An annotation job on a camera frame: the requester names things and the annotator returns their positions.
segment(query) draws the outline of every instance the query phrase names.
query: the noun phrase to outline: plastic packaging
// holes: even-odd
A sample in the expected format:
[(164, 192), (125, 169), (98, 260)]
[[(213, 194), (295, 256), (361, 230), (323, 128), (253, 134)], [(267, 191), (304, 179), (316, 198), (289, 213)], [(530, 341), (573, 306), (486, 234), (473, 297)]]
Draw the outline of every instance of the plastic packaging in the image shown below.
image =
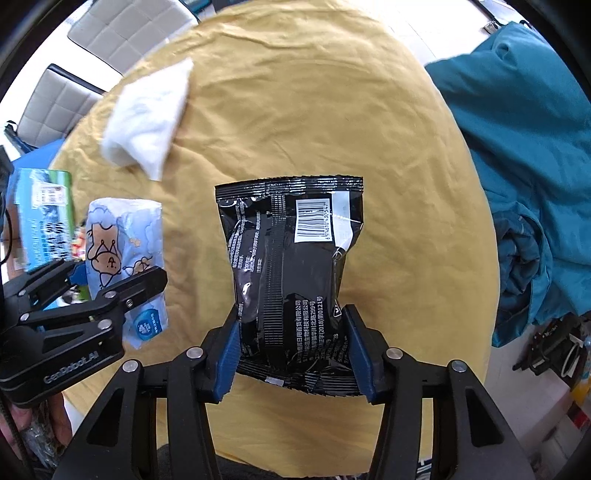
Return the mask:
[(138, 163), (150, 180), (162, 180), (192, 69), (193, 61), (184, 59), (123, 87), (100, 144), (108, 162), (120, 167)]
[(53, 433), (47, 401), (41, 402), (33, 409), (31, 426), (23, 430), (21, 436), (29, 450), (39, 459), (43, 468), (53, 473), (66, 448), (57, 441)]
[(241, 322), (238, 372), (307, 393), (358, 395), (337, 297), (363, 225), (360, 177), (216, 187)]
[[(91, 202), (86, 221), (86, 275), (92, 298), (99, 290), (152, 265), (164, 268), (162, 205), (113, 198)], [(126, 314), (123, 339), (139, 348), (167, 326), (164, 294), (160, 294)]]

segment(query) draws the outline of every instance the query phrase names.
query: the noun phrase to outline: chair backrest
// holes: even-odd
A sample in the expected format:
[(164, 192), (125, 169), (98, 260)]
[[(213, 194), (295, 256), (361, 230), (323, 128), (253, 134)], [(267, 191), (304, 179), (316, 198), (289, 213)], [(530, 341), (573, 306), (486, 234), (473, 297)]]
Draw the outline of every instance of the chair backrest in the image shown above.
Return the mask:
[(63, 138), (104, 92), (52, 63), (37, 82), (18, 123), (17, 135), (33, 147)]
[(179, 0), (98, 0), (68, 38), (125, 74), (197, 19)]

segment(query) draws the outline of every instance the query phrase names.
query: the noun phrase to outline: blue box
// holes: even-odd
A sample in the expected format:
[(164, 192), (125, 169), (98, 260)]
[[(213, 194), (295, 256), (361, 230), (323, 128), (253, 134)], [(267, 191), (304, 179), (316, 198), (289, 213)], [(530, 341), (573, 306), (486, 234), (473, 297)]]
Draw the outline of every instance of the blue box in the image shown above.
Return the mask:
[(72, 259), (72, 176), (60, 170), (19, 168), (14, 203), (27, 270)]

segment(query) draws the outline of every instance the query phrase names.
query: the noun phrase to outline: round blue sticker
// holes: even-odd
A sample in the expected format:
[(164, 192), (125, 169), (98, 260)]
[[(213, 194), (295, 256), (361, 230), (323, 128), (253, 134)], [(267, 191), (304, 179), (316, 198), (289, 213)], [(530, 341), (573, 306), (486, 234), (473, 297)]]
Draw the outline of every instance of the round blue sticker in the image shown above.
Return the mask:
[(141, 340), (150, 340), (162, 332), (158, 310), (148, 309), (141, 312), (134, 320), (134, 328)]

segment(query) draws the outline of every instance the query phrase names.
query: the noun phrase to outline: wrinkled cloth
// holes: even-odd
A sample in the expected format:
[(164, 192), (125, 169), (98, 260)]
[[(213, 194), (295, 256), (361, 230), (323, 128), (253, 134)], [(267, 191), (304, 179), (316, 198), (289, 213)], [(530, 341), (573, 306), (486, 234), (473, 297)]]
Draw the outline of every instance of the wrinkled cloth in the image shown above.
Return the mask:
[[(189, 99), (162, 182), (113, 168), (100, 138), (124, 85), (191, 57)], [(484, 379), (499, 294), (495, 231), (470, 152), (422, 65), (389, 28), (334, 0), (224, 9), (141, 61), (83, 118), (55, 160), (76, 216), (98, 197), (162, 203), (170, 326), (141, 350), (173, 359), (234, 303), (215, 185), (275, 176), (363, 176), (363, 235), (339, 303), (418, 360), (462, 358)], [(68, 389), (87, 412), (117, 365)], [(216, 451), (281, 476), (367, 472), (382, 408), (237, 375), (207, 413)], [(424, 403), (421, 457), (430, 456)], [(158, 408), (159, 442), (166, 440)]]
[(426, 69), (493, 213), (501, 299), (492, 344), (591, 310), (591, 105), (575, 78), (538, 33), (514, 23)]

